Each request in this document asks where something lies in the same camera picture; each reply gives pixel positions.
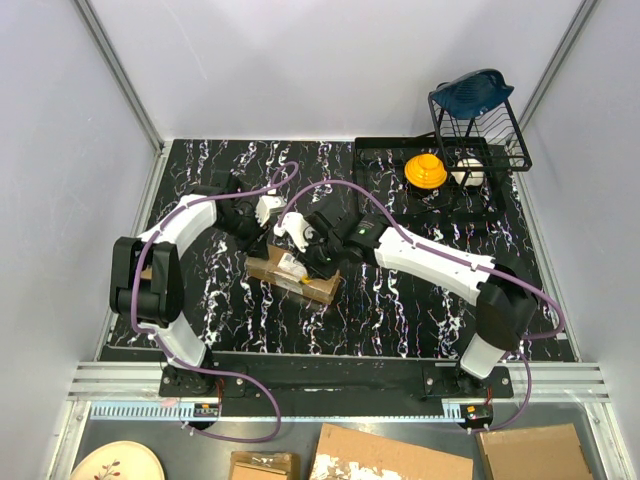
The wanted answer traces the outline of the brown cardboard express box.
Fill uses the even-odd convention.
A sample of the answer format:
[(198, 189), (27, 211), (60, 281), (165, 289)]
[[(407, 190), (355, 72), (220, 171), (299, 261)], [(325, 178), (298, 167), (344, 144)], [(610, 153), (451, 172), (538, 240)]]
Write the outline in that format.
[[(311, 278), (309, 271), (291, 252), (269, 245), (268, 254), (268, 259), (246, 258), (245, 268), (250, 277), (323, 304), (333, 302), (340, 283), (340, 271), (329, 279)], [(311, 279), (310, 285), (299, 282), (303, 276)]]

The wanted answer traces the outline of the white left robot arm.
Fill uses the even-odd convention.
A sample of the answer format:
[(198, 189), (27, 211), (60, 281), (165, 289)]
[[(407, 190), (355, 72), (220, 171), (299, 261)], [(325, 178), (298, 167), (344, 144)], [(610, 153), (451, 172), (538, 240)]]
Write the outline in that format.
[(184, 284), (180, 257), (205, 231), (213, 228), (230, 235), (236, 249), (249, 257), (267, 258), (267, 229), (256, 218), (256, 203), (246, 197), (214, 200), (191, 206), (207, 196), (241, 193), (242, 182), (229, 172), (214, 176), (213, 184), (192, 185), (180, 199), (186, 211), (168, 226), (149, 229), (137, 237), (121, 237), (113, 248), (109, 306), (131, 318), (137, 301), (137, 326), (150, 333), (171, 353), (169, 363), (184, 368), (181, 384), (196, 396), (215, 386), (216, 372), (204, 364), (205, 344), (184, 313)]

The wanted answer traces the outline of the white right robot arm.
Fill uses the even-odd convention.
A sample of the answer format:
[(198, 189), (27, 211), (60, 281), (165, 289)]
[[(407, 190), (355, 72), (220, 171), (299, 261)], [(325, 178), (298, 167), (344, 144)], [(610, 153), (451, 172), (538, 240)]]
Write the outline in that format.
[(466, 396), (488, 387), (494, 365), (518, 347), (537, 309), (517, 260), (500, 263), (440, 245), (396, 229), (380, 215), (316, 211), (300, 218), (291, 237), (300, 261), (316, 277), (333, 276), (344, 261), (364, 263), (411, 274), (474, 306), (475, 332), (453, 374)]

